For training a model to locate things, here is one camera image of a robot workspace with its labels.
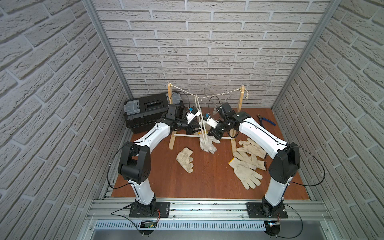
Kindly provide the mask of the grey clip hanger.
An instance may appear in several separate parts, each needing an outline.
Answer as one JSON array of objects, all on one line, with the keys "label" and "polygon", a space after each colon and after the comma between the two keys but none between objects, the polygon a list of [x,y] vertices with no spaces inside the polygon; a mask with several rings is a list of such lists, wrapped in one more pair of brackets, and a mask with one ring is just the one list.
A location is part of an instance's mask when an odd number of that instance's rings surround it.
[{"label": "grey clip hanger", "polygon": [[231,94],[225,93],[215,93],[213,90],[209,89],[208,87],[204,88],[204,96],[208,97],[208,103],[207,107],[211,111],[211,115],[215,116],[218,114],[217,107],[219,107],[222,104],[222,101],[227,102],[227,100],[232,96]]}]

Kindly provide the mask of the white clip hanger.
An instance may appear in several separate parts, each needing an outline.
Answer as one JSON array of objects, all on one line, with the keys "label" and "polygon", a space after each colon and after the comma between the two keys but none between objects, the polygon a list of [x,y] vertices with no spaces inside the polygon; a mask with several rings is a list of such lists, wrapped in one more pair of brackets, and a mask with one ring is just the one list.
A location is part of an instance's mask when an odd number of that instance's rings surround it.
[{"label": "white clip hanger", "polygon": [[203,111],[202,111],[201,106],[200,106],[199,97],[197,95],[194,95],[194,97],[195,97],[195,106],[199,111],[198,121],[199,121],[199,125],[201,128],[201,135],[203,136],[204,144],[206,144],[208,142],[208,135],[207,135],[207,131],[206,131],[205,121],[203,119]]}]

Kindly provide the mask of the white glove yellow cuff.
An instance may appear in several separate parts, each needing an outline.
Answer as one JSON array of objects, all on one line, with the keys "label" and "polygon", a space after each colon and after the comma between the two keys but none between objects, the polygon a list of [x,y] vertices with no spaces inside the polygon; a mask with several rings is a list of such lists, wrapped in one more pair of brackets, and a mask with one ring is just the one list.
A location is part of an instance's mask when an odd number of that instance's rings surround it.
[{"label": "white glove yellow cuff", "polygon": [[221,142],[217,140],[215,137],[200,135],[200,148],[207,152],[214,154],[217,151],[217,148],[214,146],[214,143],[220,144]]}]

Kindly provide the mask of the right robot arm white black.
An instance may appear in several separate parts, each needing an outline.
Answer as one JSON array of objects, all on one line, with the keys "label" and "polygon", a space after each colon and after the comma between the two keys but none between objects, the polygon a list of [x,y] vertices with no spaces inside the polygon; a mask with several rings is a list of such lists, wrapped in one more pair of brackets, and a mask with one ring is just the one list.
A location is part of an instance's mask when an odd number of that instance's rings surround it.
[{"label": "right robot arm white black", "polygon": [[228,103],[219,106],[218,112],[221,120],[206,117],[206,123],[211,126],[209,136],[219,140],[230,130],[238,131],[248,136],[273,159],[268,169],[271,180],[260,206],[261,214],[267,218],[273,217],[279,210],[284,209],[284,193],[300,169],[299,146],[275,137],[247,113],[235,113]]}]

